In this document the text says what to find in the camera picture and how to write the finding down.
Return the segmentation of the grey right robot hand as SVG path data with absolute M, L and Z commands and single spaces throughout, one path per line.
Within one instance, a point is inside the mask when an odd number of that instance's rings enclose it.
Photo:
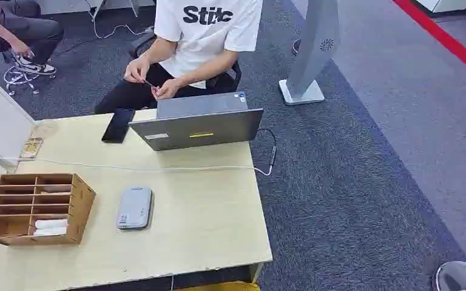
M 466 290 L 466 262 L 448 261 L 439 266 L 432 278 L 436 291 Z

